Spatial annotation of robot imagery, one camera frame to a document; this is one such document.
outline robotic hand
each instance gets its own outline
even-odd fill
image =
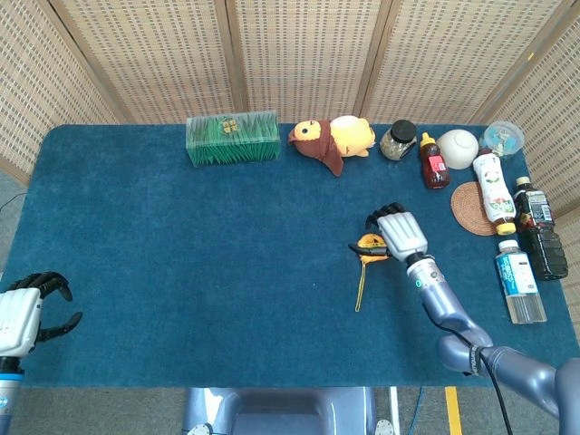
[[[359,255],[390,254],[407,263],[407,276],[419,291],[427,316],[450,333],[441,337],[437,346],[445,367],[489,377],[498,391],[508,428],[498,382],[559,419],[560,435],[580,433],[580,359],[573,358],[555,369],[510,347],[494,346],[489,335],[469,317],[433,257],[426,255],[427,239],[411,213],[401,204],[392,203],[367,217],[367,228],[371,225],[379,228],[388,248],[379,252],[377,248],[349,247]]]
[[[12,411],[24,379],[20,360],[37,343],[69,333],[82,318],[72,315],[66,324],[41,329],[44,298],[58,290],[63,298],[73,299],[68,281],[56,272],[29,275],[0,294],[0,435],[10,430]]]

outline blue table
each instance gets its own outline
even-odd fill
[[[439,137],[452,125],[423,125]],[[24,360],[28,385],[352,386],[473,384],[435,356],[442,334],[404,266],[368,268],[355,313],[366,216],[401,202],[473,318],[496,344],[558,365],[578,348],[558,282],[540,283],[546,324],[513,325],[493,258],[499,237],[462,229],[427,190],[416,152],[349,158],[335,178],[285,145],[279,161],[195,169],[183,125],[72,126],[44,140],[3,286],[32,272],[69,278],[44,325],[78,328]],[[379,139],[388,126],[374,126]],[[468,130],[479,136],[483,127]],[[508,185],[523,156],[504,164]]]

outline plush bird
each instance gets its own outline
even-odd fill
[[[343,157],[368,157],[374,139],[369,122],[351,115],[299,122],[288,135],[301,154],[320,160],[336,177],[343,172]]]

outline white bowl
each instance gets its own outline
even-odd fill
[[[451,169],[471,166],[479,151],[478,140],[466,130],[450,130],[437,139],[441,155]]]

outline round coaster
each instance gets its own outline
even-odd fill
[[[476,181],[462,184],[451,196],[451,210],[459,224],[478,236],[493,236],[495,226],[489,222],[483,208],[481,188]]]

